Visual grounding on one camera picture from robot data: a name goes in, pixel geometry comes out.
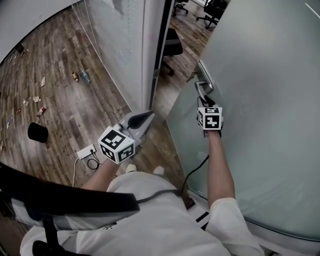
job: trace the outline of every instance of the white cube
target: white cube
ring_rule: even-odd
[[[136,153],[135,140],[111,126],[108,126],[98,142],[102,153],[116,164],[120,164]]]
[[[222,107],[198,107],[198,123],[203,130],[221,130]]]

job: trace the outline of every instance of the power strip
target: power strip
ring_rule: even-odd
[[[95,152],[97,152],[97,150],[96,150],[95,146],[93,144],[91,144],[91,145],[85,147],[84,149],[78,151],[77,154],[78,154],[78,158],[81,160],[81,159],[86,158],[87,156],[90,156],[92,153],[95,153]]]

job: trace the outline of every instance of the person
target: person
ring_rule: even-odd
[[[234,181],[217,131],[208,132],[209,222],[205,231],[188,214],[182,199],[164,193],[140,204],[140,211],[113,226],[88,231],[58,231],[64,249],[91,256],[262,256],[235,200]],[[157,191],[173,190],[159,175],[137,172],[114,179],[118,165],[106,160],[82,187],[86,190],[133,193],[137,200]],[[36,240],[46,242],[42,227],[33,227],[23,238],[21,256],[32,255]]]

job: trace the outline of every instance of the black trash can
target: black trash can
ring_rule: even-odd
[[[45,143],[48,139],[48,129],[35,122],[32,122],[28,128],[28,137],[36,142]]]

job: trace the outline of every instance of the floor plank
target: floor plank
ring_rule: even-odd
[[[211,34],[201,21],[195,22],[196,16],[203,14],[201,8],[192,1],[186,8],[188,16],[178,12],[170,23],[184,48],[183,54],[166,59],[175,75],[170,77],[167,70],[161,69],[153,108],[157,118],[142,149],[119,169],[119,174],[124,173],[128,163],[135,163],[139,171],[150,173],[163,166],[165,178],[177,188],[182,186],[184,175],[164,119]],[[72,9],[41,25],[26,37],[23,45],[28,52],[22,57],[13,52],[0,66],[0,141],[4,142],[0,161],[37,178],[71,186],[77,151],[93,143],[102,160],[97,147],[99,136],[107,126],[120,121],[129,107]],[[80,73],[81,69],[88,72],[91,84],[72,79],[71,72]],[[45,86],[41,87],[44,76]],[[33,102],[33,96],[42,101]],[[28,106],[23,105],[23,100],[28,101]],[[37,117],[42,105],[47,105],[47,111]],[[7,129],[11,116],[13,122]],[[31,122],[48,128],[46,143],[28,138]],[[93,174],[86,163],[77,162],[76,187]],[[0,244],[9,255],[19,255],[20,243],[29,228],[0,216]]]

